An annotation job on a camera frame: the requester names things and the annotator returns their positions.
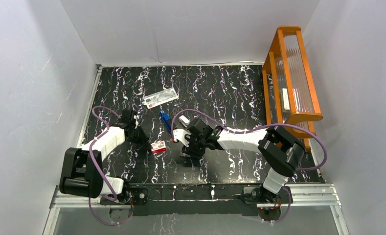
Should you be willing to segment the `red white staple box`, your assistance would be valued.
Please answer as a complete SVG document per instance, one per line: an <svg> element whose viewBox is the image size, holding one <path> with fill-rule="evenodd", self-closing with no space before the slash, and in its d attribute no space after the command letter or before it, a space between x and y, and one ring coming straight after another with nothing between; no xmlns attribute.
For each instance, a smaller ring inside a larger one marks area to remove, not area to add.
<svg viewBox="0 0 386 235"><path fill-rule="evenodd" d="M165 141L158 141L151 144L151 152L153 154L166 151Z"/></svg>

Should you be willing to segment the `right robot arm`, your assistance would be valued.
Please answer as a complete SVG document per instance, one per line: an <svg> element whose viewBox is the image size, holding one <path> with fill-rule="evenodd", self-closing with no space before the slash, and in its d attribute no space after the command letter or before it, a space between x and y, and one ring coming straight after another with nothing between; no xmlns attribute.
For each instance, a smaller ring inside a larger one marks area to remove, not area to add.
<svg viewBox="0 0 386 235"><path fill-rule="evenodd" d="M196 118L185 128L174 129L173 139L183 144L183 153L191 158L202 157L207 149L261 154L271 167L261 188L261 197L268 203L280 197L281 188L296 173L306 152L305 145L284 124L253 131L232 130L222 126L211 128Z"/></svg>

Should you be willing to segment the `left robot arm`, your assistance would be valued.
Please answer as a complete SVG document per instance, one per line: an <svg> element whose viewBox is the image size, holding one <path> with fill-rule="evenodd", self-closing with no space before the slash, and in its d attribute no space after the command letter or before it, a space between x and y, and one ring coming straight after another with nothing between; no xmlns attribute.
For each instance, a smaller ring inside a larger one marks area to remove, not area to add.
<svg viewBox="0 0 386 235"><path fill-rule="evenodd" d="M102 167L106 157L125 142L134 145L135 150L143 149L149 143L134 110L123 110L117 122L107 124L98 137L65 151L60 192L88 198L104 196L120 204L129 202L132 194L127 180L106 176Z"/></svg>

